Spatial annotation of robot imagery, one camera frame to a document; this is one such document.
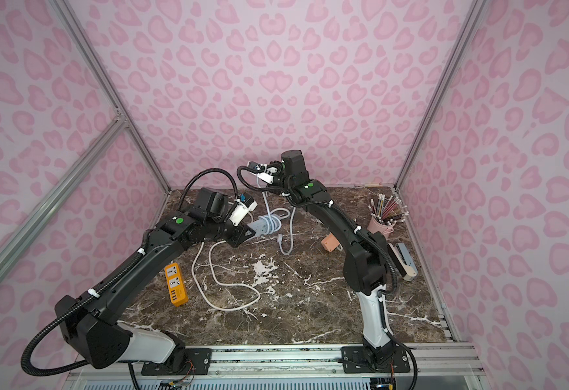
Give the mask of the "pink power strip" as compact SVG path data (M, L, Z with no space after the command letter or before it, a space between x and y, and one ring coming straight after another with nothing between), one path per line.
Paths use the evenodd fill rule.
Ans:
M343 247L341 245L341 243L339 242L339 240L333 235L333 234L328 234L322 241L321 241L321 245L322 247L328 252L328 253L332 253L335 250L338 251L343 251Z

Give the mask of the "yellow power strip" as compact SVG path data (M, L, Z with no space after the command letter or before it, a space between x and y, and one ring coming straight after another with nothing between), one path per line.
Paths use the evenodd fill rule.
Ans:
M170 263L165 266L164 274L167 283L167 289L172 305L179 307L188 302L189 297L185 288L185 281L182 272L177 263Z

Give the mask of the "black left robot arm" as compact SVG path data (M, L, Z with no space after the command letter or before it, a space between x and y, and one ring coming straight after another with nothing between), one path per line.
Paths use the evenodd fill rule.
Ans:
M141 245L118 268L81 296L65 296L55 306L56 319L24 348L24 373L43 377L91 365L96 369L117 362L144 362L159 373L179 374L190 367L185 343L168 331L133 330L118 320L135 297L173 260L205 241L225 241L232 247L255 235L242 221L256 208L247 193L227 196L201 188L193 204L179 209L145 231ZM38 368L34 349L55 328L83 359L62 367Z

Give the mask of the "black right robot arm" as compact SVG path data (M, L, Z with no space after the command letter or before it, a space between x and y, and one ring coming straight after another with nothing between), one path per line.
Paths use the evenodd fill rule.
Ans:
M310 178L302 151L288 150L268 164L252 162L237 168L248 189L280 195L296 209L317 218L345 252L343 277L359 299L363 318L364 364L374 369L398 361L415 362L411 348L393 334L385 302L398 295L398 257L386 238L357 224L334 201L327 188Z

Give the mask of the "light blue power strip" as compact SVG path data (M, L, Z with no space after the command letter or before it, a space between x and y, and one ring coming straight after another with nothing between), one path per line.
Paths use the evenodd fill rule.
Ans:
M269 236L281 229L281 220L271 214L258 217L255 221L248 224L256 232L256 237Z

